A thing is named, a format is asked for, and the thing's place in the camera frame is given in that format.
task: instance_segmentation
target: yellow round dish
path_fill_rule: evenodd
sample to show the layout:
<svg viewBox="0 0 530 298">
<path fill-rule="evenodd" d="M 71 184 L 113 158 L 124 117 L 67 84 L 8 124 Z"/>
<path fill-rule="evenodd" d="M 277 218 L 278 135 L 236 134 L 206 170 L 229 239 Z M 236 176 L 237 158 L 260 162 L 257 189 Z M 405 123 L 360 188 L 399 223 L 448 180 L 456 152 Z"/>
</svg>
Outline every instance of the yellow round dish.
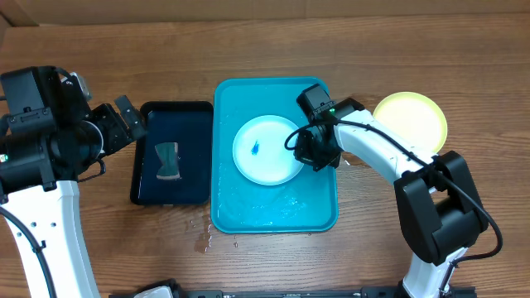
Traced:
<svg viewBox="0 0 530 298">
<path fill-rule="evenodd" d="M 378 104 L 373 117 L 415 147 L 438 152 L 446 142 L 447 121 L 425 95 L 398 92 Z"/>
</svg>

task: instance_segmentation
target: white round plate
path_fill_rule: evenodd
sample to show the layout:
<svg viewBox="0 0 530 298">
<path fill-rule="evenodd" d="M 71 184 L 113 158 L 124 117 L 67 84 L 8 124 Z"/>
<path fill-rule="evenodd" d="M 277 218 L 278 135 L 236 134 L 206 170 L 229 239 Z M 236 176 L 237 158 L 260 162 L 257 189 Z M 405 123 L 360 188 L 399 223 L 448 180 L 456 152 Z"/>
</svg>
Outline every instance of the white round plate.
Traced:
<svg viewBox="0 0 530 298">
<path fill-rule="evenodd" d="M 284 147 L 285 140 L 298 129 L 292 121 L 267 115 L 245 123 L 232 146 L 235 165 L 247 179 L 260 185 L 279 185 L 292 179 L 304 166 Z M 296 145 L 296 136 L 289 147 Z"/>
</svg>

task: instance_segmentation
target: wooden table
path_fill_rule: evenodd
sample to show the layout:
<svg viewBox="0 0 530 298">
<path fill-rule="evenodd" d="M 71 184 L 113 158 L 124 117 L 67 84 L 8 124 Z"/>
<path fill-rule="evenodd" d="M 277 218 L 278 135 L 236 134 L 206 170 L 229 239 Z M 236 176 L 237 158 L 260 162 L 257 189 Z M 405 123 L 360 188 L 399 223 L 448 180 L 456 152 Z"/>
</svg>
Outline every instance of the wooden table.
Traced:
<svg viewBox="0 0 530 298">
<path fill-rule="evenodd" d="M 314 75 L 333 99 L 353 94 L 371 110 L 397 91 L 425 94 L 449 123 L 442 151 L 468 161 L 505 238 L 497 257 L 463 263 L 454 284 L 477 286 L 480 297 L 530 292 L 530 15 L 12 28 L 0 61 L 2 72 L 29 65 L 77 71 L 94 91 L 92 107 L 120 94 L 137 107 L 213 102 L 217 84 L 234 77 Z M 340 218 L 330 231 L 236 238 L 211 227 L 211 247 L 201 253 L 210 207 L 131 204 L 133 156 L 129 146 L 107 158 L 107 175 L 80 186 L 102 295 L 170 277 L 189 290 L 353 289 L 396 285 L 407 272 L 411 251 L 392 187 L 360 162 L 337 170 Z M 0 296 L 28 296 L 3 220 L 0 236 Z M 494 244 L 490 229 L 471 252 Z"/>
</svg>

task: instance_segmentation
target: black cable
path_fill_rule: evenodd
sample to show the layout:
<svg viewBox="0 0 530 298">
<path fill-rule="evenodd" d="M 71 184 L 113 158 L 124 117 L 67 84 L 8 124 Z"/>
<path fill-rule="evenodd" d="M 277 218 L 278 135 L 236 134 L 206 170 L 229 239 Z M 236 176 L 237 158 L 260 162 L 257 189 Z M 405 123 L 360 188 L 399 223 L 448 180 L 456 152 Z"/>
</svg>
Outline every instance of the black cable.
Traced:
<svg viewBox="0 0 530 298">
<path fill-rule="evenodd" d="M 287 150 L 294 150 L 295 148 L 294 147 L 289 147 L 288 143 L 297 133 L 305 131 L 308 128 L 311 128 L 311 127 L 316 127 L 316 126 L 320 126 L 320 125 L 337 125 L 337 124 L 346 124 L 346 125 L 351 125 L 351 126 L 355 126 L 355 127 L 361 127 L 361 128 L 366 129 L 366 130 L 375 132 L 380 137 L 384 138 L 385 140 L 387 140 L 388 142 L 393 144 L 399 151 L 401 151 L 403 154 L 405 154 L 411 160 L 417 162 L 421 166 L 424 166 L 424 167 L 427 167 L 427 168 L 430 167 L 426 162 L 422 161 L 417 156 L 415 156 L 413 152 L 408 151 L 405 147 L 403 147 L 401 144 L 399 144 L 396 140 L 392 139 L 385 132 L 382 132 L 379 129 L 377 129 L 377 128 L 369 125 L 369 124 L 356 123 L 356 122 L 351 122 L 351 121 L 344 121 L 344 120 L 321 121 L 321 122 L 315 122 L 315 123 L 312 123 L 312 124 L 305 125 L 303 127 L 298 128 L 291 135 L 289 135 L 289 137 L 287 137 L 287 140 L 285 141 L 284 146 L 285 146 L 285 148 Z M 451 278 L 451 274 L 452 274 L 453 270 L 458 267 L 458 264 L 460 262 L 469 261 L 469 260 L 485 259 L 485 258 L 488 258 L 488 257 L 493 257 L 496 254 L 498 254 L 501 251 L 501 249 L 503 248 L 503 235 L 501 234 L 500 228 L 497 225 L 497 223 L 495 223 L 494 219 L 488 214 L 488 212 L 486 212 L 486 210 L 484 210 L 484 208 L 482 208 L 477 202 L 475 202 L 474 199 L 472 199 L 468 194 L 466 194 L 453 181 L 449 180 L 447 177 L 445 177 L 439 171 L 436 171 L 434 169 L 434 167 L 430 167 L 430 168 L 431 168 L 431 171 L 436 173 L 436 175 L 438 175 L 438 177 L 440 177 L 449 187 L 451 187 L 454 191 L 458 192 L 465 199 L 467 199 L 488 220 L 489 224 L 491 224 L 491 228 L 495 232 L 495 236 L 497 237 L 497 246 L 491 252 L 486 252 L 486 253 L 481 253 L 481 254 L 476 254 L 476 255 L 471 255 L 471 256 L 463 256 L 463 257 L 459 257 L 459 258 L 453 260 L 452 262 L 450 262 L 449 268 L 447 270 L 447 273 L 444 276 L 443 282 L 441 283 L 440 292 L 442 293 L 443 290 L 445 289 L 446 285 L 447 285 L 447 282 L 449 282 L 449 279 Z"/>
<path fill-rule="evenodd" d="M 15 215 L 11 214 L 3 207 L 0 207 L 0 214 L 3 215 L 7 220 L 12 222 L 22 232 L 22 234 L 26 236 L 27 241 L 29 241 L 29 243 L 31 244 L 33 252 L 36 254 L 36 257 L 39 260 L 39 263 L 41 264 L 42 273 L 44 274 L 44 279 L 46 280 L 46 285 L 48 286 L 48 294 L 50 295 L 50 298 L 57 298 L 57 294 L 55 293 L 55 286 L 53 284 L 53 280 L 51 279 L 50 268 L 48 267 L 48 263 L 46 262 L 46 259 L 44 258 L 44 253 L 42 252 L 43 247 L 39 245 L 30 230 L 26 228 L 26 225 L 24 225 L 24 223 L 22 223 Z"/>
<path fill-rule="evenodd" d="M 446 288 L 446 285 L 449 282 L 449 279 L 451 278 L 453 270 L 455 268 L 458 268 L 458 264 L 460 262 L 470 261 L 470 260 L 480 260 L 480 259 L 485 259 L 488 257 L 493 257 L 501 251 L 504 243 L 503 243 L 503 235 L 500 232 L 500 228 L 497 225 L 497 223 L 495 223 L 491 215 L 489 215 L 489 213 L 486 210 L 480 207 L 480 205 L 477 202 L 475 202 L 474 199 L 471 199 L 471 197 L 468 194 L 466 194 L 460 187 L 458 187 L 458 185 L 456 185 L 453 181 L 449 180 L 439 171 L 436 171 L 436 173 L 438 174 L 440 178 L 443 179 L 444 182 L 447 183 L 448 186 L 450 186 L 453 190 L 456 190 L 459 194 L 464 196 L 475 208 L 477 208 L 477 210 L 488 220 L 489 224 L 491 224 L 491 228 L 494 230 L 495 236 L 497 237 L 497 246 L 495 246 L 494 250 L 492 250 L 491 252 L 480 253 L 480 254 L 471 255 L 471 256 L 462 256 L 462 257 L 459 257 L 453 260 L 452 262 L 449 262 L 449 268 L 447 268 L 446 275 L 444 276 L 443 282 L 441 283 L 441 287 L 440 287 L 440 292 L 442 293 L 444 289 Z"/>
</svg>

